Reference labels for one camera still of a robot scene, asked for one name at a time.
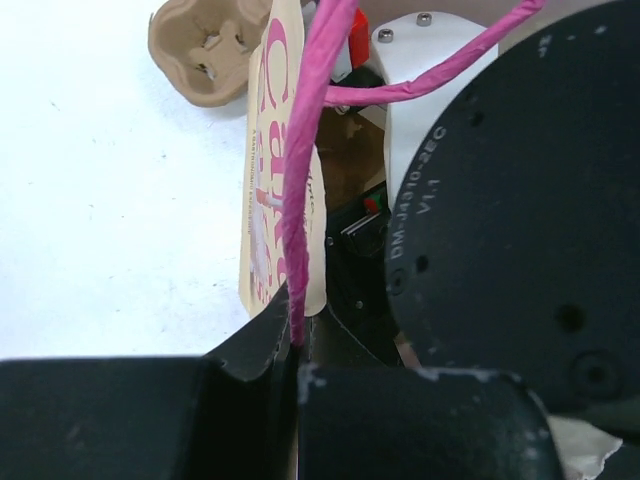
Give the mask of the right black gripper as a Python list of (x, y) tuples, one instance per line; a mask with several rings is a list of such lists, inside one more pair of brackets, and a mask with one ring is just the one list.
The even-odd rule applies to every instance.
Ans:
[(387, 189), (374, 186), (328, 213), (326, 287), (330, 312), (369, 354), (403, 364), (386, 290)]

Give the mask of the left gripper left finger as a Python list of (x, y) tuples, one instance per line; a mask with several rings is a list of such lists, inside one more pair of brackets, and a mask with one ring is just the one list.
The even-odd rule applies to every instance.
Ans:
[(299, 354), (285, 289), (203, 356), (1, 365), (5, 479), (284, 479)]

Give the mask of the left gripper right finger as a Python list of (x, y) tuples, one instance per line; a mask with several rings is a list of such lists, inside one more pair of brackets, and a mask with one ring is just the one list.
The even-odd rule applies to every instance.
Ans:
[(561, 479), (537, 396), (517, 376), (387, 367), (330, 313), (298, 374), (301, 479)]

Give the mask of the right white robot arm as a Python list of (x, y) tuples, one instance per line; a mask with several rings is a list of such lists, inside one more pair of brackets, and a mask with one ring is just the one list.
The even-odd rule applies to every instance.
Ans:
[(327, 305), (375, 359), (516, 373), (556, 414), (639, 431), (639, 5), (605, 1), (500, 52), (435, 16), (388, 27), (387, 179), (332, 213)]

